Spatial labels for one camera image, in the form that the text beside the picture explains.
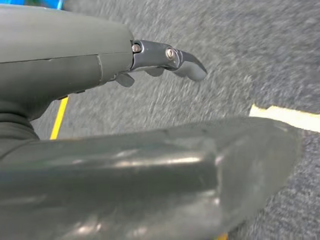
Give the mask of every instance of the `robotic hand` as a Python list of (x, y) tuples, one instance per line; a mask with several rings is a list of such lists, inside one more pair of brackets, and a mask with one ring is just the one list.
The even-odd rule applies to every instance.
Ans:
[(0, 21), (0, 111), (29, 120), (71, 93), (109, 81), (131, 86), (134, 80), (128, 73), (134, 71), (157, 77), (168, 70), (193, 81), (207, 75), (190, 53), (134, 40), (119, 23), (17, 5), (1, 5)]
[(195, 56), (134, 40), (122, 24), (0, 5), (0, 235), (15, 240), (208, 240), (282, 186), (299, 134), (262, 118), (41, 141), (29, 120), (52, 101), (129, 74), (201, 81)]

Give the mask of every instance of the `white tape strip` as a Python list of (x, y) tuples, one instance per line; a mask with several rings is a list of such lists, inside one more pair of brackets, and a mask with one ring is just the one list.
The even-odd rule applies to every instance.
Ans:
[(262, 109), (254, 104), (251, 108), (249, 116), (278, 120), (296, 128), (320, 133), (320, 114), (312, 114), (278, 106)]

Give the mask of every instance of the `robotic finger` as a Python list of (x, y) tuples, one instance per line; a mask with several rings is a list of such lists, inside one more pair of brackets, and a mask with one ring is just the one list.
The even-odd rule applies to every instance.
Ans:
[[(152, 77), (158, 77), (168, 70), (195, 82), (204, 80), (208, 74), (204, 65), (194, 55), (168, 44), (134, 40), (132, 42), (132, 52), (132, 66), (128, 73), (145, 71)], [(134, 82), (128, 73), (118, 74), (115, 80), (125, 87), (130, 87)]]

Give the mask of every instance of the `yellow tape line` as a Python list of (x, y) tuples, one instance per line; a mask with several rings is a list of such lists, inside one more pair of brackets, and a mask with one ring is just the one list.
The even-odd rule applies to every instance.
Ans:
[(228, 240), (228, 234), (225, 233), (220, 236), (218, 236), (217, 240)]
[(67, 106), (69, 97), (63, 98), (60, 103), (59, 110), (57, 110), (57, 117), (54, 125), (53, 126), (52, 132), (51, 133), (51, 140), (54, 140), (58, 137), (59, 130), (60, 129), (61, 123), (63, 122), (63, 115), (65, 114), (66, 107)]
[(320, 133), (320, 114), (291, 110), (278, 106), (263, 109), (254, 104), (249, 116), (278, 120), (299, 129)]

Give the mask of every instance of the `blue object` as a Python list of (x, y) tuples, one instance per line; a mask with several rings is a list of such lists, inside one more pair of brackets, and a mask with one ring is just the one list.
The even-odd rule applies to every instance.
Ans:
[(0, 0), (0, 4), (24, 5), (25, 0)]
[[(42, 0), (40, 2), (46, 7), (57, 10), (61, 10), (63, 5), (63, 0)], [(25, 0), (0, 0), (0, 4), (24, 5)]]

